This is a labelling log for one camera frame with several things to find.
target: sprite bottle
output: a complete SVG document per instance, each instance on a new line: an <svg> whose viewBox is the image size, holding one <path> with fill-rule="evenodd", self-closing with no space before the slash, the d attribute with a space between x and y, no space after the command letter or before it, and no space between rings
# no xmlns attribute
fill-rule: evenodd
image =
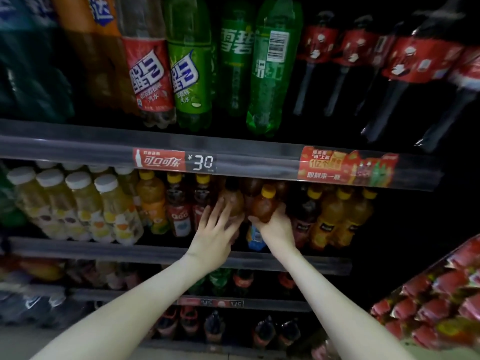
<svg viewBox="0 0 480 360"><path fill-rule="evenodd" d="M255 7L229 0L222 13L219 105L232 117L245 116L250 96Z"/></svg>
<svg viewBox="0 0 480 360"><path fill-rule="evenodd" d="M165 0L177 121L197 132L212 121L210 19L205 0Z"/></svg>
<svg viewBox="0 0 480 360"><path fill-rule="evenodd" d="M272 137L282 121L297 45L302 6L292 0L265 0L257 15L247 126Z"/></svg>

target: beverage cooler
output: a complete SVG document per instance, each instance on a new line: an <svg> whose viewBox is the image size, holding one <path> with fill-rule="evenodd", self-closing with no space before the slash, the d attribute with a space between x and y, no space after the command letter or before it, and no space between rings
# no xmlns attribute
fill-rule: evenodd
<svg viewBox="0 0 480 360"><path fill-rule="evenodd" d="M478 350L479 1L0 0L0 326L60 333L224 197L284 202L399 340ZM336 359L259 231L234 239L140 346Z"/></svg>

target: bottle cap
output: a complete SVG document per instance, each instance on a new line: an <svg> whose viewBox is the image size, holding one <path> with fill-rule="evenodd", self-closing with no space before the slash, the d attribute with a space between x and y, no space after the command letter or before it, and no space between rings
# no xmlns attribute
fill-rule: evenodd
<svg viewBox="0 0 480 360"><path fill-rule="evenodd" d="M117 172L117 174L120 174L120 175L130 174L134 171L134 169L130 166L116 166L114 167L114 169Z"/></svg>
<svg viewBox="0 0 480 360"><path fill-rule="evenodd" d="M40 169L50 169L57 165L57 163L50 160L35 160L35 164Z"/></svg>
<svg viewBox="0 0 480 360"><path fill-rule="evenodd" d="M182 174L178 172L168 172L166 174L166 180L169 183L178 183L182 180Z"/></svg>
<svg viewBox="0 0 480 360"><path fill-rule="evenodd" d="M368 200L373 200L377 196L377 192L374 192L374 191L369 190L367 188L363 188L362 195L363 195L363 197L365 197Z"/></svg>
<svg viewBox="0 0 480 360"><path fill-rule="evenodd" d="M113 174L105 174L95 179L95 188L100 193L113 191L119 186L117 178Z"/></svg>
<svg viewBox="0 0 480 360"><path fill-rule="evenodd" d="M153 170L145 170L145 169L140 170L141 179L147 181L147 180L151 180L153 177L155 177L155 173L153 172Z"/></svg>
<svg viewBox="0 0 480 360"><path fill-rule="evenodd" d="M88 170L92 173L102 173L109 169L108 165L88 165Z"/></svg>
<svg viewBox="0 0 480 360"><path fill-rule="evenodd" d="M274 198L275 193L277 193L275 187L270 184L264 184L261 188L261 195L265 198Z"/></svg>
<svg viewBox="0 0 480 360"><path fill-rule="evenodd" d="M210 182L210 175L209 174L195 174L197 178L197 183L199 184L208 184Z"/></svg>
<svg viewBox="0 0 480 360"><path fill-rule="evenodd" d="M47 169L38 173L36 180L42 187L53 187L63 182L63 174L58 169Z"/></svg>
<svg viewBox="0 0 480 360"><path fill-rule="evenodd" d="M307 196L313 200L317 200L322 195L322 189L315 186L310 186L307 191Z"/></svg>
<svg viewBox="0 0 480 360"><path fill-rule="evenodd" d="M225 181L225 189L230 192L236 192L239 189L239 180L235 176L228 176Z"/></svg>
<svg viewBox="0 0 480 360"><path fill-rule="evenodd" d="M75 172L67 175L65 183L71 190L81 190L92 183L92 178L87 172Z"/></svg>
<svg viewBox="0 0 480 360"><path fill-rule="evenodd" d="M348 200L352 195L351 191L345 191L342 188L336 190L336 196L341 200Z"/></svg>
<svg viewBox="0 0 480 360"><path fill-rule="evenodd" d="M35 170L31 166L20 166L12 169L7 174L7 179L11 184L18 186L35 179Z"/></svg>
<svg viewBox="0 0 480 360"><path fill-rule="evenodd" d="M83 164L77 164L77 163L62 163L62 165L63 165L63 169L69 170L69 171L78 170L84 166Z"/></svg>

